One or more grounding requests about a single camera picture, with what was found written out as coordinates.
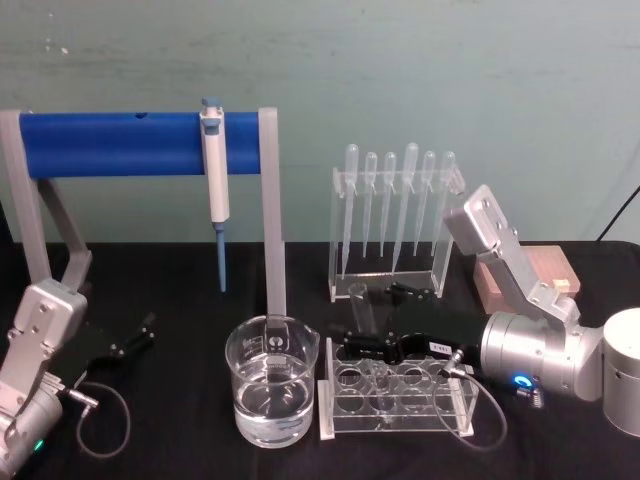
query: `test tube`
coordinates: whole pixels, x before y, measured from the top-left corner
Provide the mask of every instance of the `test tube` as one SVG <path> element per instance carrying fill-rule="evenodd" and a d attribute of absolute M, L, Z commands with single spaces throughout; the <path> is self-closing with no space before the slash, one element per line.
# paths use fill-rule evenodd
<path fill-rule="evenodd" d="M 356 322 L 358 332 L 365 335 L 377 335 L 378 327 L 373 316 L 367 285 L 365 283 L 353 283 L 349 285 L 348 291 L 353 319 Z"/>

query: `metal frame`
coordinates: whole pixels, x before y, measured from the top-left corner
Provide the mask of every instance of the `metal frame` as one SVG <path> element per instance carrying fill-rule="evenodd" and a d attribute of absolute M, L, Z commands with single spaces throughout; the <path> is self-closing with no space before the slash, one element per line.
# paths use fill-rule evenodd
<path fill-rule="evenodd" d="M 11 194 L 15 202 L 31 282 L 37 283 L 51 277 L 38 199 L 40 196 L 69 249 L 69 264 L 64 272 L 62 283 L 77 290 L 86 278 L 92 255 L 69 211 L 65 208 L 55 182 L 51 179 L 33 180 L 29 176 L 20 131 L 20 114 L 19 110 L 0 111 L 0 140 L 4 147 Z M 267 313 L 286 315 L 285 244 L 282 238 L 277 109 L 259 109 L 258 126 Z"/>
<path fill-rule="evenodd" d="M 0 140 L 4 148 L 11 195 L 18 216 L 29 275 L 32 283 L 51 277 L 51 266 L 44 237 L 40 196 L 69 249 L 69 263 L 62 283 L 78 290 L 84 283 L 91 252 L 64 207 L 60 191 L 53 180 L 33 180 L 29 176 L 27 157 L 20 132 L 20 111 L 0 111 Z"/>
<path fill-rule="evenodd" d="M 264 261 L 267 277 L 267 314 L 287 314 L 285 246 L 280 202 L 280 146 L 278 110 L 258 110 Z"/>

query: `blue pipette tip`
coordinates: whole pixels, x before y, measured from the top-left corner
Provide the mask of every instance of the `blue pipette tip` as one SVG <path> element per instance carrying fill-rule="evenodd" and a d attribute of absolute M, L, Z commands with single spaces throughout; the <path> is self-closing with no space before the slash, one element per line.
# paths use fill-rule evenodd
<path fill-rule="evenodd" d="M 227 266 L 224 252 L 224 222 L 214 222 L 216 231 L 216 245 L 218 247 L 218 278 L 220 279 L 220 291 L 227 291 Z"/>

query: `black cable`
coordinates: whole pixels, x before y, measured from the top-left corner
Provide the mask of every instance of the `black cable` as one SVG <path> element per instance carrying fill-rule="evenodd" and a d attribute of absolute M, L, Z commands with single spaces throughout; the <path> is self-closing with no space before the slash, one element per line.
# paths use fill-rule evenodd
<path fill-rule="evenodd" d="M 629 196 L 629 198 L 627 198 L 627 201 L 622 204 L 622 206 L 620 207 L 620 210 L 616 212 L 616 214 L 613 216 L 609 224 L 604 228 L 602 233 L 598 236 L 598 239 L 596 240 L 597 242 L 601 241 L 604 238 L 604 236 L 609 232 L 611 227 L 613 227 L 613 224 L 616 223 L 616 220 L 618 220 L 618 217 L 622 215 L 622 212 L 625 211 L 625 209 L 629 206 L 629 204 L 633 201 L 633 199 L 636 198 L 636 195 L 638 195 L 639 192 L 640 192 L 640 185 L 638 185 L 638 188 L 636 188 L 635 191 Z"/>
<path fill-rule="evenodd" d="M 124 450 L 124 447 L 127 446 L 127 443 L 129 443 L 129 437 L 131 435 L 131 414 L 129 413 L 129 407 L 127 406 L 127 402 L 125 401 L 124 398 L 122 398 L 122 395 L 120 395 L 115 388 L 111 388 L 108 385 L 104 385 L 98 382 L 82 382 L 80 386 L 94 387 L 94 388 L 99 388 L 101 390 L 110 392 L 118 399 L 118 401 L 120 402 L 120 405 L 122 405 L 122 411 L 124 413 L 124 418 L 126 422 L 124 439 L 122 440 L 122 443 L 120 444 L 120 446 L 111 452 L 106 452 L 106 453 L 94 452 L 89 447 L 87 447 L 87 445 L 82 440 L 82 426 L 84 425 L 84 420 L 87 418 L 88 414 L 91 411 L 90 408 L 86 408 L 85 411 L 82 412 L 80 421 L 78 421 L 78 426 L 76 427 L 76 439 L 78 440 L 78 445 L 80 445 L 80 448 L 87 455 L 90 455 L 93 458 L 98 458 L 100 460 L 105 460 L 107 458 L 115 457 L 120 452 L 122 452 L 122 450 Z"/>
<path fill-rule="evenodd" d="M 478 380 L 476 380 L 472 376 L 465 376 L 464 380 L 469 380 L 471 383 L 475 384 L 478 387 L 478 389 L 480 389 L 480 391 L 482 391 L 487 396 L 487 398 L 489 399 L 493 407 L 496 409 L 496 412 L 500 417 L 500 437 L 498 437 L 498 440 L 496 440 L 491 445 L 476 445 L 474 443 L 471 443 L 469 440 L 462 438 L 453 428 L 451 428 L 447 424 L 447 422 L 444 421 L 444 418 L 442 418 L 442 414 L 440 413 L 440 408 L 436 403 L 436 393 L 438 392 L 438 387 L 439 387 L 438 383 L 436 383 L 435 389 L 433 391 L 433 395 L 431 397 L 431 406 L 435 410 L 436 416 L 438 417 L 438 420 L 440 420 L 440 422 L 442 423 L 442 426 L 451 435 L 456 437 L 457 440 L 462 442 L 464 445 L 466 445 L 472 450 L 475 450 L 476 452 L 484 453 L 484 452 L 490 452 L 492 450 L 495 450 L 498 447 L 500 447 L 504 443 L 505 439 L 507 438 L 507 432 L 509 430 L 507 417 L 505 416 L 504 411 L 502 410 L 502 407 L 500 407 L 500 404 L 498 403 L 498 401 L 495 399 L 493 395 L 491 395 L 491 392 L 489 392 L 489 390 L 487 390 L 487 388 L 484 385 L 482 385 Z"/>

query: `black tablecloth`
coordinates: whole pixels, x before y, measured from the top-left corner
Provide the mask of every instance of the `black tablecloth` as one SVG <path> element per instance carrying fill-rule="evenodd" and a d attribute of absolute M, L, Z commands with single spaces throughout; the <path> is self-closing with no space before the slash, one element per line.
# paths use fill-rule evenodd
<path fill-rule="evenodd" d="M 616 311 L 640 305 L 640 248 L 620 242 L 561 243 L 582 282 L 581 322 L 598 326 Z M 80 408 L 65 415 L 19 477 L 23 479 L 637 479 L 640 440 L 611 426 L 602 403 L 547 395 L 542 411 L 498 395 L 509 421 L 503 447 L 469 451 L 446 433 L 342 434 L 321 442 L 317 418 L 309 433 L 282 450 L 247 443 L 234 425 L 224 343 L 235 325 L 264 311 L 264 260 L 258 244 L 228 246 L 229 292 L 218 291 L 215 246 L 94 245 L 87 318 L 126 334 L 149 311 L 157 314 L 156 343 L 135 362 L 95 375 L 116 387 L 133 418 L 126 451 L 98 461 L 79 451 L 74 429 Z M 54 271 L 64 264 L 51 248 Z M 348 304 L 332 305 L 326 244 L 287 245 L 289 314 L 323 336 L 350 318 Z M 454 252 L 446 302 L 479 309 L 471 286 L 472 259 Z M 13 320 L 28 276 L 16 246 L 0 247 L 0 331 Z M 323 353 L 318 377 L 323 378 Z M 123 425 L 106 397 L 87 422 L 87 442 L 108 450 Z M 498 432 L 497 417 L 480 401 L 477 442 Z"/>

